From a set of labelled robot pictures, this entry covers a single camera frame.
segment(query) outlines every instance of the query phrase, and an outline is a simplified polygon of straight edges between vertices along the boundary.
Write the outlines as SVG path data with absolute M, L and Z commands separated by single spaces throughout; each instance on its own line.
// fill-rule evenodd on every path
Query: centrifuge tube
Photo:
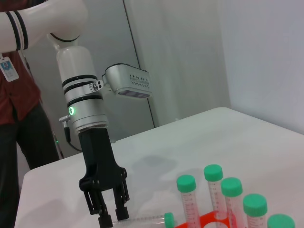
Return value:
M 219 165 L 208 165 L 204 169 L 205 179 L 208 181 L 209 192 L 215 218 L 224 220 L 227 218 L 227 208 L 225 196 L 221 191 L 221 180 L 223 179 L 223 170 Z
M 269 217 L 268 228 L 295 228 L 294 220 L 288 215 L 276 214 Z
M 267 228 L 267 201 L 260 194 L 250 194 L 243 200 L 244 212 L 247 214 L 248 228 Z
M 241 181 L 234 177 L 225 178 L 221 183 L 221 188 L 226 199 L 230 228 L 244 228 Z
M 200 228 L 200 215 L 195 197 L 196 183 L 194 177 L 182 175 L 176 182 L 177 189 L 181 192 L 188 228 Z
M 143 218 L 129 218 L 113 222 L 114 228 L 174 228 L 175 221 L 172 213 Z

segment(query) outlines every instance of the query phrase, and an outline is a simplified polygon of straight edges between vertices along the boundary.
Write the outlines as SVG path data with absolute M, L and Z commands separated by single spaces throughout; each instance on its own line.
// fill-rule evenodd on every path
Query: white table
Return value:
M 266 196 L 269 214 L 286 213 L 304 225 L 304 136 L 227 108 L 217 108 L 120 140 L 117 163 L 128 172 L 130 216 L 171 211 L 184 221 L 176 178 L 197 181 L 201 214 L 211 211 L 203 169 L 217 163 L 225 177 L 242 180 L 244 192 Z M 30 171 L 24 179 L 17 228 L 99 228 L 78 181 L 82 154 Z M 104 194 L 116 220 L 113 192 Z

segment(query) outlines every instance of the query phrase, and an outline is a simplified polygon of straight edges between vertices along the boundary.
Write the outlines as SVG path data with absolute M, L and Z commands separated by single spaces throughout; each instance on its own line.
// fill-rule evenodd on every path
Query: robotic arm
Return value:
M 101 228 L 113 226 L 102 191 L 113 189 L 118 220 L 129 218 L 127 172 L 117 165 L 108 136 L 108 120 L 99 90 L 106 86 L 116 95 L 147 98 L 148 72 L 126 64 L 106 69 L 98 80 L 90 52 L 77 46 L 87 21 L 82 0 L 48 0 L 38 6 L 0 13 L 0 53 L 27 49 L 46 34 L 57 50 L 57 63 L 71 120 L 79 136 L 86 174 L 79 181 L 90 213 L 100 216 Z

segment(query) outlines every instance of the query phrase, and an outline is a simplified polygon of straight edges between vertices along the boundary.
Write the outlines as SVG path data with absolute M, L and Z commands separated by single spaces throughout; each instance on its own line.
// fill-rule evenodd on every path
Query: red shirt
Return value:
M 0 0 L 0 12 L 22 10 L 28 7 L 30 0 Z M 3 54 L 9 57 L 19 75 L 19 79 L 8 82 L 0 71 L 0 125 L 15 123 L 13 106 L 18 119 L 22 120 L 39 104 L 40 91 L 23 65 L 18 52 Z

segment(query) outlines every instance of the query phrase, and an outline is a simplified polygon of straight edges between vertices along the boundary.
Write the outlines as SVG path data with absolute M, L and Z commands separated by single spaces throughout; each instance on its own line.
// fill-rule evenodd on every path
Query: dark pants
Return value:
M 59 160 L 51 127 L 41 105 L 36 106 L 22 121 L 0 125 L 0 228 L 14 227 L 18 209 L 16 143 L 21 147 L 30 169 Z

